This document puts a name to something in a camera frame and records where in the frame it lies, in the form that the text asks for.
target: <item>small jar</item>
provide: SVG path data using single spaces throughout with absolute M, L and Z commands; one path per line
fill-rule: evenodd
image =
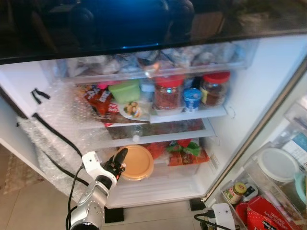
M 245 192 L 246 192 L 245 184 L 237 182 L 233 187 L 228 188 L 226 191 L 224 191 L 224 194 L 230 204 L 236 205 L 237 203 L 239 203 L 241 197 Z
M 201 101 L 207 108 L 218 107 L 224 103 L 229 78 L 229 71 L 203 75 L 201 82 Z
M 154 105 L 158 109 L 176 109 L 182 106 L 183 77 L 156 78 Z

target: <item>orange lid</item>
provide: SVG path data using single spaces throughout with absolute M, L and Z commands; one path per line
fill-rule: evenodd
M 125 171 L 121 174 L 127 180 L 138 181 L 149 177 L 154 170 L 154 160 L 151 153 L 140 145 L 129 145 L 120 148 L 128 149 L 123 163 L 126 164 Z

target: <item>white container lid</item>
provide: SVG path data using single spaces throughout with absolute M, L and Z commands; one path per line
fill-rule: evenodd
M 291 182 L 299 171 L 298 163 L 286 151 L 268 148 L 258 155 L 258 164 L 265 174 L 279 182 Z

